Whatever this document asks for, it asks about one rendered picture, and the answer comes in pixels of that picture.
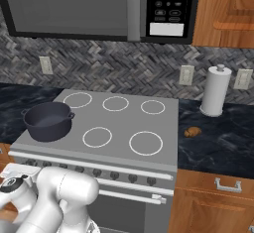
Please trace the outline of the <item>grey stove with hob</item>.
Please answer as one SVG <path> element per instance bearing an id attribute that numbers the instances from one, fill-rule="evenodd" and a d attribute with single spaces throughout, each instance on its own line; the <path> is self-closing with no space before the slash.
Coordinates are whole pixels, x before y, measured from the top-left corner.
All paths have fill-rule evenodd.
<path id="1" fill-rule="evenodd" d="M 66 164 L 68 170 L 84 167 L 83 174 L 97 177 L 100 189 L 156 197 L 166 204 L 151 204 L 100 195 L 88 213 L 101 233 L 167 233 L 178 170 L 179 101 L 65 89 L 56 98 L 75 114 L 63 138 L 41 143 L 24 132 L 11 146 L 18 164 L 26 160 Z M 119 173 L 113 180 L 111 172 Z M 128 175 L 138 179 L 131 183 Z M 147 178 L 156 184 L 149 186 Z"/>

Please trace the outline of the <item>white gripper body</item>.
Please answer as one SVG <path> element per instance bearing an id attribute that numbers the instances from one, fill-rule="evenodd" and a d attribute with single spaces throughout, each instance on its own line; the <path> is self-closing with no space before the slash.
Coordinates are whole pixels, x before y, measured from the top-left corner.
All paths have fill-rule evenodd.
<path id="1" fill-rule="evenodd" d="M 32 186 L 36 182 L 40 171 L 40 167 L 9 163 L 0 173 L 0 177 L 22 177 L 29 186 Z"/>

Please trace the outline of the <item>wooden base cupboard door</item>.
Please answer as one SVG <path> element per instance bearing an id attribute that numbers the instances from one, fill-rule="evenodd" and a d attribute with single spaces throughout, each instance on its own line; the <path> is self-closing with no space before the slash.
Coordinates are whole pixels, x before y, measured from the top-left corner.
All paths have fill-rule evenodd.
<path id="1" fill-rule="evenodd" d="M 177 187 L 168 233 L 250 233 L 254 199 Z"/>

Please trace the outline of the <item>wooden drawer front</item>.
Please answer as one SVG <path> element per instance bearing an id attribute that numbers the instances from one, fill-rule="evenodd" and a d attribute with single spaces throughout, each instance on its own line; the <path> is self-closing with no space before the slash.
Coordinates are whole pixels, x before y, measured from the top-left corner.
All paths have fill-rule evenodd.
<path id="1" fill-rule="evenodd" d="M 217 190 L 214 184 L 216 177 L 220 178 L 221 185 L 227 186 L 235 186 L 235 183 L 239 180 L 242 191 L 236 193 Z M 176 187 L 190 190 L 193 194 L 199 194 L 202 198 L 209 201 L 225 201 L 254 207 L 254 179 L 178 170 Z"/>

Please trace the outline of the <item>wooden wall cupboard door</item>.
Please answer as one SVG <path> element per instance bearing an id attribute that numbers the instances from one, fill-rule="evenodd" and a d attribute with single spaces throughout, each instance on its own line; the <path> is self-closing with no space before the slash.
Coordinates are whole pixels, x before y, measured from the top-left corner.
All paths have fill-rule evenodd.
<path id="1" fill-rule="evenodd" d="M 192 44 L 254 49 L 254 0 L 198 0 Z"/>

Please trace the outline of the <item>brown potato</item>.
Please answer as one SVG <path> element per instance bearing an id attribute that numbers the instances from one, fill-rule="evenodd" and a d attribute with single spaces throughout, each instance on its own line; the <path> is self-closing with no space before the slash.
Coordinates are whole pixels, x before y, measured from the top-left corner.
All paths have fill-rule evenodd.
<path id="1" fill-rule="evenodd" d="M 192 126 L 192 127 L 188 127 L 185 130 L 185 137 L 186 138 L 193 138 L 193 137 L 198 136 L 200 134 L 201 134 L 201 129 L 199 127 Z"/>

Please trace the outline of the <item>wooden base cupboard run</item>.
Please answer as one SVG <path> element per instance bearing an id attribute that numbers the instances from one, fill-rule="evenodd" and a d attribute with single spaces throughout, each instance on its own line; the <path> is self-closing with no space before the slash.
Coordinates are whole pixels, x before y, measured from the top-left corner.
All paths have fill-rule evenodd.
<path id="1" fill-rule="evenodd" d="M 15 160 L 12 156 L 9 156 L 10 145 L 0 143 L 0 173 L 9 163 L 14 163 Z"/>

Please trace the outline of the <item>white paper towel roll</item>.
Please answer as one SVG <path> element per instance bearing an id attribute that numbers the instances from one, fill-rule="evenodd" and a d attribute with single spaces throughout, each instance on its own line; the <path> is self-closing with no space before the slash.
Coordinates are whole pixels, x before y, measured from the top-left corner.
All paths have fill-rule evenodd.
<path id="1" fill-rule="evenodd" d="M 206 75 L 206 83 L 200 112 L 209 117 L 218 117 L 222 108 L 229 85 L 232 71 L 224 64 L 211 66 Z"/>

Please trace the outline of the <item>beige wall outlet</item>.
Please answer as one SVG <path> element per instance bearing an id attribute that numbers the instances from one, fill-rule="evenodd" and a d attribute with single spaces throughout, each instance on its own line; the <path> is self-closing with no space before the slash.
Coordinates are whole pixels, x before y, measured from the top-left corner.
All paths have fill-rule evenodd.
<path id="1" fill-rule="evenodd" d="M 53 74 L 51 59 L 49 57 L 40 57 L 40 64 L 43 74 Z"/>
<path id="2" fill-rule="evenodd" d="M 182 65 L 180 71 L 180 85 L 191 85 L 193 78 L 194 67 L 192 65 Z"/>
<path id="3" fill-rule="evenodd" d="M 234 89 L 247 89 L 252 73 L 252 69 L 239 68 L 234 82 Z"/>

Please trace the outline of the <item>black over-range microwave oven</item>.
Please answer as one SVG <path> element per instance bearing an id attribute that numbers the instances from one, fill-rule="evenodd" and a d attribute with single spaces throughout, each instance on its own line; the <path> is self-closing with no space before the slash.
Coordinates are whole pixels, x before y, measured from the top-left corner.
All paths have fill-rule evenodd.
<path id="1" fill-rule="evenodd" d="M 140 41 L 192 42 L 197 0 L 140 0 Z M 0 0 L 13 37 L 129 42 L 127 0 Z"/>

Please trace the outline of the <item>dark grey cooking pot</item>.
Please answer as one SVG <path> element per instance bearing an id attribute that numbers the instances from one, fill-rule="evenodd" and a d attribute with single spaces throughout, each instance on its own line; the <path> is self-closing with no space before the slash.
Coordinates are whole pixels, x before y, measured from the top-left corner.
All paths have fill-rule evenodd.
<path id="1" fill-rule="evenodd" d="M 62 102 L 45 102 L 21 112 L 30 136 L 38 142 L 53 142 L 66 136 L 75 114 Z"/>

